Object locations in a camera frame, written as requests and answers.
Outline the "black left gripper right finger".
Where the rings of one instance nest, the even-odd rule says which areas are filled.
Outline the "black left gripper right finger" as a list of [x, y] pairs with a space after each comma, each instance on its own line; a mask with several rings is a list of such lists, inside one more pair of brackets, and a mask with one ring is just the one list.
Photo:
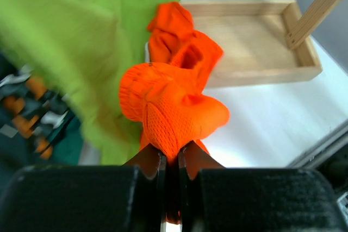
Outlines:
[[194, 142], [178, 166], [183, 231], [347, 231], [316, 170], [225, 168]]

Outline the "lime green shorts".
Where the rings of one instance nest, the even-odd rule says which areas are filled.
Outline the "lime green shorts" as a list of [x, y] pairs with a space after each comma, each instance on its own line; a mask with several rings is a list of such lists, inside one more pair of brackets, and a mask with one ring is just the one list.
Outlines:
[[145, 60], [158, 5], [178, 0], [1, 0], [1, 51], [67, 95], [104, 165], [139, 150], [141, 127], [119, 105], [124, 73]]

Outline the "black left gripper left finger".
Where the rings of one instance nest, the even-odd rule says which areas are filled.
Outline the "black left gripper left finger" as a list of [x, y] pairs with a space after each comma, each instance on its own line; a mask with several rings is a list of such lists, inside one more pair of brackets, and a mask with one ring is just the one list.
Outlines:
[[1, 195], [1, 231], [161, 231], [166, 157], [122, 166], [27, 166]]

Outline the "orange grey camouflage shorts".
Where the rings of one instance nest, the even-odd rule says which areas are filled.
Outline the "orange grey camouflage shorts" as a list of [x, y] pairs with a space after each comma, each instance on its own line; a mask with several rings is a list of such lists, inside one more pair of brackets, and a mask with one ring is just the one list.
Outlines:
[[30, 150], [48, 160], [53, 154], [48, 137], [69, 114], [60, 94], [48, 89], [29, 70], [21, 70], [1, 78], [1, 102], [12, 114], [14, 126], [28, 140]]

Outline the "teal green shorts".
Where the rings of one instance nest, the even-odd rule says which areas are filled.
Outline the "teal green shorts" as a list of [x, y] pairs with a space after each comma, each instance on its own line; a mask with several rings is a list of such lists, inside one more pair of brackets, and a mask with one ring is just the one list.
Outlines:
[[[19, 72], [5, 56], [1, 56], [1, 78]], [[78, 164], [83, 147], [80, 122], [68, 107], [63, 125], [48, 137], [53, 146], [53, 154], [44, 160], [30, 150], [30, 145], [14, 126], [12, 114], [1, 102], [1, 188], [3, 189], [14, 173], [33, 164]]]

